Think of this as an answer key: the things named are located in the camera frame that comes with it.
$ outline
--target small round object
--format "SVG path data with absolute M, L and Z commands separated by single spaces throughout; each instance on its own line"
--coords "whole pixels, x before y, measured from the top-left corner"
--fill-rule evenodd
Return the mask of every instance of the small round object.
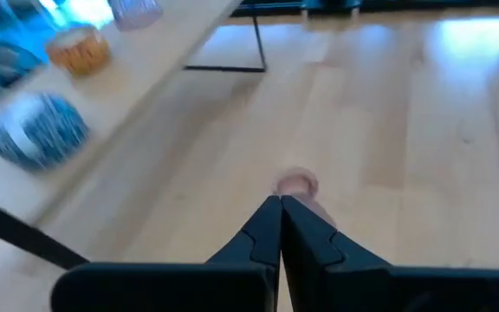
M 107 40 L 92 25 L 57 34 L 46 46 L 49 59 L 71 75 L 90 75 L 109 61 Z
M 0 156 L 26 170 L 65 162 L 87 135 L 78 111 L 58 95 L 19 94 L 0 113 Z

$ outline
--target wooden floor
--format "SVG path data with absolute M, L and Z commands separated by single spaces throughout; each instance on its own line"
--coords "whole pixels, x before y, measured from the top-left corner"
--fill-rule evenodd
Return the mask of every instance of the wooden floor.
M 192 63 L 257 65 L 246 22 Z M 91 259 L 203 262 L 298 165 L 386 260 L 499 268 L 499 9 L 262 22 L 266 75 L 178 74 L 39 226 Z M 0 242 L 0 311 L 48 311 L 61 273 Z

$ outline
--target blue patterned ball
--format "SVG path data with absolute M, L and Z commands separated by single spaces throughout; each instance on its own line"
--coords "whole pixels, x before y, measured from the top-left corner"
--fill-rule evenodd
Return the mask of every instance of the blue patterned ball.
M 67 161 L 87 135 L 78 111 L 57 95 L 19 94 L 0 113 L 0 155 L 26 170 Z

